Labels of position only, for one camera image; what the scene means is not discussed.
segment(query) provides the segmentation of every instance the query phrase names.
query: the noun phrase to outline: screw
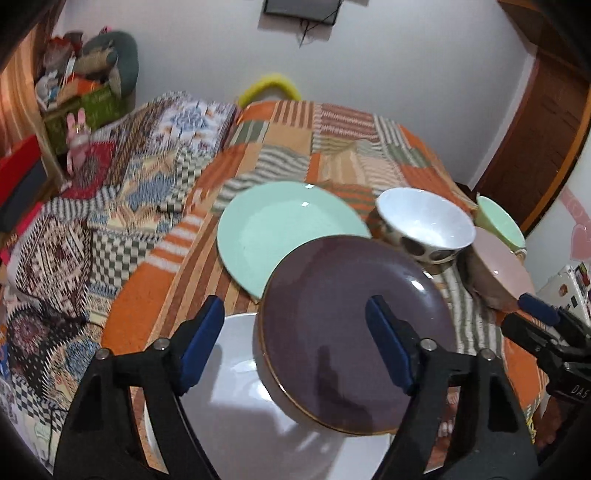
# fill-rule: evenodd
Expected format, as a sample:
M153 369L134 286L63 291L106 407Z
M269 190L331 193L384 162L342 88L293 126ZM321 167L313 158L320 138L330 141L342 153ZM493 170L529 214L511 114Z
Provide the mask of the screw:
M496 358L495 353L490 348L483 348L480 350L480 354L482 355L482 358L488 360L489 362Z
M95 353L95 357L97 360L104 360L110 354L111 354L111 350L109 350L108 348L99 348Z
M154 348L156 350L166 350L170 345L170 340L167 338L159 338L154 342Z
M421 340L421 348L427 352L432 352L437 348L437 343L430 338L424 338Z

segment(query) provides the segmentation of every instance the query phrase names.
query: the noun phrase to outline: pink stuffed bunny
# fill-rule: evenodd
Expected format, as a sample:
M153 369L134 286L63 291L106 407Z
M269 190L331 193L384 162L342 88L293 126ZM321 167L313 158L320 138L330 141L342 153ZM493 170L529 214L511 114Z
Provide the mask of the pink stuffed bunny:
M66 118L68 125L67 144L70 151L67 156L67 169L70 177L78 171L86 160L90 143L90 128L86 125L86 112L83 108L78 110L78 120L72 113L68 113Z

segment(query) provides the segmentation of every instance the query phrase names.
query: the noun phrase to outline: blanket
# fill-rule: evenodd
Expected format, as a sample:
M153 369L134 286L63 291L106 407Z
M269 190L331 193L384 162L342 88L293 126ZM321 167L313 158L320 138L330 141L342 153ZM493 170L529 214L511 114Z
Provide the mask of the blanket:
M0 405L49 469L112 302L181 220L235 111L168 93L94 132L72 185L35 212L13 246Z
M256 301L220 260L217 225L239 192L279 180L313 183L339 196L375 238L382 238L384 230L375 199L386 189L421 188L466 212L476 209L432 150L390 119L313 102L253 104L238 118L226 148L196 179L184 218L148 254L114 301L103 345L119 354L143 350L194 317L210 294L224 299L226 314L257 311ZM547 381L535 359L502 337L502 316L466 290L461 265L424 268L450 307L458 351L475 354L487 347L503 358L531 423ZM134 394L133 405L142 433L141 392Z

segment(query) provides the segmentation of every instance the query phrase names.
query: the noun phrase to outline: pink heart sticker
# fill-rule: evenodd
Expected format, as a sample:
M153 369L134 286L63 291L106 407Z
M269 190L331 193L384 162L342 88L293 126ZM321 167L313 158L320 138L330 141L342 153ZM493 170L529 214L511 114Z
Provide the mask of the pink heart sticker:
M591 260L591 222L574 226L570 240L570 258L580 262Z

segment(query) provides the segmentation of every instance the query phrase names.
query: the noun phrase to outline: plate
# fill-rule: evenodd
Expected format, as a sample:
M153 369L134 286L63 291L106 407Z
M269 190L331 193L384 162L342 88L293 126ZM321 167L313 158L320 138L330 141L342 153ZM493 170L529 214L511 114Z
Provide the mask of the plate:
M343 200L314 185L266 183L236 196L217 227L217 248L226 269L260 299L271 273L294 248L329 235L371 235Z
M283 413L256 370L255 318L255 313L226 318L201 380L181 398L220 478L372 478L388 450L389 436L350 437L313 422L298 424ZM158 456L146 409L145 418L148 442Z
M390 380L365 323L373 295L422 338L456 351L434 283L377 240L331 236L297 248L273 272L259 312L264 358L281 389L311 418L350 434L395 432L410 401Z

